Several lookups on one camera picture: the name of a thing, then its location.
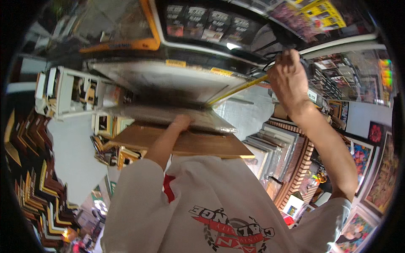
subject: red fabric patch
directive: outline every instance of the red fabric patch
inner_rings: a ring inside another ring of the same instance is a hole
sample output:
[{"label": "red fabric patch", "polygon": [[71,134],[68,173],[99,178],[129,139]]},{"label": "red fabric patch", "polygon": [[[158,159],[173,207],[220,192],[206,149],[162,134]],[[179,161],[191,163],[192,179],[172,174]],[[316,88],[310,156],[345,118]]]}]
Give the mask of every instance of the red fabric patch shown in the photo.
[{"label": "red fabric patch", "polygon": [[165,175],[164,176],[164,180],[163,180],[163,188],[164,188],[164,193],[166,194],[169,203],[172,202],[173,200],[175,200],[175,195],[172,191],[172,189],[170,188],[169,183],[175,179],[174,176],[169,176],[169,175]]}]

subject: gray floor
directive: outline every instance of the gray floor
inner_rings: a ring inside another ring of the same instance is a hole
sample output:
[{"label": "gray floor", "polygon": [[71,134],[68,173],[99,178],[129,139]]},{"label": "gray floor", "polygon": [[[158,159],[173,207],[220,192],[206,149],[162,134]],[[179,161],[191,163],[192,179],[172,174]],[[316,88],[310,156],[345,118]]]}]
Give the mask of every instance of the gray floor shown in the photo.
[{"label": "gray floor", "polygon": [[246,136],[257,133],[263,122],[267,121],[274,112],[274,104],[267,93],[266,88],[253,86],[233,98],[252,102],[239,102],[227,100],[214,111],[227,122],[238,129],[235,134],[239,140],[244,140]]}]

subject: shirt graphic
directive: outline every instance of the shirt graphic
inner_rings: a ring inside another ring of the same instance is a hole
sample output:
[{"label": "shirt graphic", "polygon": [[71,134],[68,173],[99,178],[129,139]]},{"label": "shirt graphic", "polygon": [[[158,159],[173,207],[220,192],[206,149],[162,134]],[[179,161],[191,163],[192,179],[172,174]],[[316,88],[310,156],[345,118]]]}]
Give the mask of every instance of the shirt graphic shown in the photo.
[{"label": "shirt graphic", "polygon": [[214,251],[219,247],[242,249],[245,253],[263,253],[266,241],[274,236],[274,229],[261,228],[257,221],[251,222],[226,216],[224,209],[215,211],[194,206],[189,213],[192,218],[204,224],[204,237]]}]

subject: orange frame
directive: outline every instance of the orange frame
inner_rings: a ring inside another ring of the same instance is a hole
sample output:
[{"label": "orange frame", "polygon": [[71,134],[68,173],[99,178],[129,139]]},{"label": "orange frame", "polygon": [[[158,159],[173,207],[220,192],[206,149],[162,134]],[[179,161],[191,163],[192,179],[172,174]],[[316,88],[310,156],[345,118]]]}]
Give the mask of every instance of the orange frame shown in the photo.
[{"label": "orange frame", "polygon": [[145,38],[142,40],[121,40],[101,43],[95,46],[81,48],[80,53],[91,53],[96,51],[117,50],[117,49],[140,49],[140,50],[153,50],[156,51],[160,46],[160,38],[158,30],[156,29],[153,14],[149,6],[148,0],[139,0],[142,6],[143,13],[149,23],[149,28],[152,32],[153,38]]}]

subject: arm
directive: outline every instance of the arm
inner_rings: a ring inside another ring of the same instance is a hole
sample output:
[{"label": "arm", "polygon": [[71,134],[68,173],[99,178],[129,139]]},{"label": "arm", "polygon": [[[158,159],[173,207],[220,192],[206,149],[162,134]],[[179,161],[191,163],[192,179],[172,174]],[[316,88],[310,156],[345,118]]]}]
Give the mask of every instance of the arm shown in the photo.
[{"label": "arm", "polygon": [[166,131],[153,143],[152,147],[149,148],[145,159],[154,161],[165,170],[167,160],[173,151],[179,134],[187,130],[190,122],[191,118],[188,115],[176,116],[174,122],[169,125]]},{"label": "arm", "polygon": [[267,74],[281,105],[321,156],[332,183],[331,198],[346,198],[352,202],[357,189],[353,157],[341,137],[309,100],[307,75],[298,51],[284,51]]}]

